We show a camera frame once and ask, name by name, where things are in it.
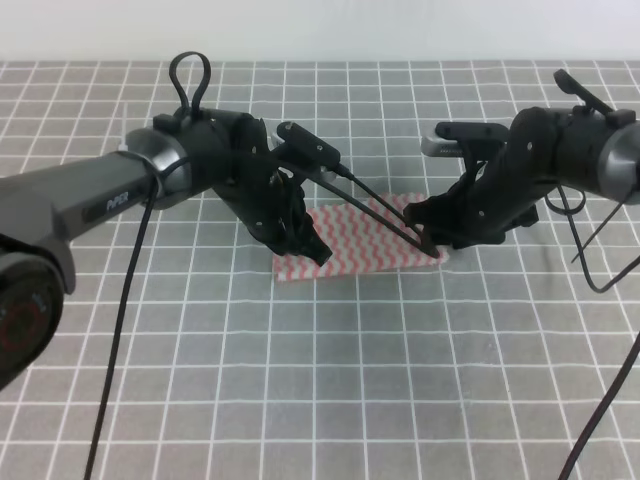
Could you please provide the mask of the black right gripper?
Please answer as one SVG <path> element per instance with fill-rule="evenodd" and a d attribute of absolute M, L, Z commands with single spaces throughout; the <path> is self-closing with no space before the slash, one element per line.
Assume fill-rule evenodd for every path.
<path fill-rule="evenodd" d="M 424 252 L 433 258 L 440 247 L 500 244 L 515 219 L 557 184 L 599 193 L 598 161 L 607 139 L 603 115 L 525 109 L 513 119 L 506 145 L 462 196 L 448 208 L 436 198 L 409 203 L 403 214 L 421 227 Z"/>

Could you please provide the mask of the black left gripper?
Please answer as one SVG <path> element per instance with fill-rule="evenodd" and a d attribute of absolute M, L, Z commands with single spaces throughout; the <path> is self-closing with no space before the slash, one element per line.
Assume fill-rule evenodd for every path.
<path fill-rule="evenodd" d="M 306 210 L 303 176 L 289 177 L 269 149 L 265 122 L 248 113 L 179 111 L 179 140 L 198 180 L 211 188 L 250 235 L 279 256 L 323 266 L 333 252 Z"/>

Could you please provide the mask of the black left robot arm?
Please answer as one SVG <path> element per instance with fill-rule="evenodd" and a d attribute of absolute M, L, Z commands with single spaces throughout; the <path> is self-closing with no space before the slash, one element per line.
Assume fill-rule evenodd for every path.
<path fill-rule="evenodd" d="M 76 287 L 71 242 L 139 204 L 176 206 L 212 190 L 260 243 L 325 263 L 330 249 L 306 211 L 302 183 L 339 151 L 293 122 L 267 142 L 247 113 L 179 109 L 131 131 L 124 149 L 1 182 L 1 381 L 47 347 Z"/>

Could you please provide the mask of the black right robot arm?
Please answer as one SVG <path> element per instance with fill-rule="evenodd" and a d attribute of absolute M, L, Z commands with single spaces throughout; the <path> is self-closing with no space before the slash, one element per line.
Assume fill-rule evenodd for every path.
<path fill-rule="evenodd" d="M 465 164 L 445 193 L 404 209 L 438 246 L 500 245 L 509 231 L 537 222 L 537 202 L 558 186 L 639 202 L 639 123 L 632 110 L 600 115 L 531 107 L 510 126 L 440 122 L 421 148 L 429 157 L 450 149 Z"/>

